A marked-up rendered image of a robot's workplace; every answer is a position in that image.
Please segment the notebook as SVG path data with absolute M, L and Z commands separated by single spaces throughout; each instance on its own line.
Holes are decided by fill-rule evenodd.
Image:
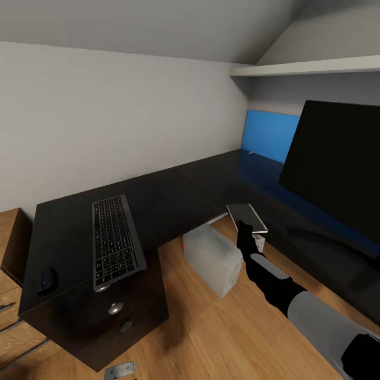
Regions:
M 253 234 L 268 232 L 268 229 L 261 222 L 261 219 L 257 216 L 257 213 L 255 213 L 250 204 L 227 204 L 226 207 L 229 210 L 237 230 L 239 230 L 240 221 L 243 221 L 245 225 L 251 225 L 253 227 Z

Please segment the monitor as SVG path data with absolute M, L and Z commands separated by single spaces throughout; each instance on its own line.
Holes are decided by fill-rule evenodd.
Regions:
M 380 246 L 380 106 L 309 100 L 278 184 Z M 313 236 L 377 260 L 320 233 Z

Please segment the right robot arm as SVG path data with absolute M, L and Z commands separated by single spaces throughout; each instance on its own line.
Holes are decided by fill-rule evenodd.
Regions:
M 241 249 L 249 279 L 307 338 L 345 380 L 380 380 L 380 336 L 355 323 L 271 263 L 262 253 L 265 238 L 240 221 Z

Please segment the keyboard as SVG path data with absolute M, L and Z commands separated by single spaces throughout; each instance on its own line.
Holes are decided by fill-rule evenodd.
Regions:
M 92 212 L 94 290 L 146 270 L 126 195 L 97 201 Z

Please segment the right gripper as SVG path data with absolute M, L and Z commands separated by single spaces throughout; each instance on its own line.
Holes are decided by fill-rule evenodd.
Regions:
M 245 225 L 243 221 L 240 221 L 238 236 L 237 236 L 237 248 L 242 249 L 242 246 L 247 243 L 256 245 L 253 239 L 253 227 L 251 225 Z

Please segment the mouse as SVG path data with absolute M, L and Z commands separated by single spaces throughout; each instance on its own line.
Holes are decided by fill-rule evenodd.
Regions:
M 35 292 L 50 288 L 55 283 L 56 271 L 51 265 L 40 269 L 33 278 L 32 289 Z

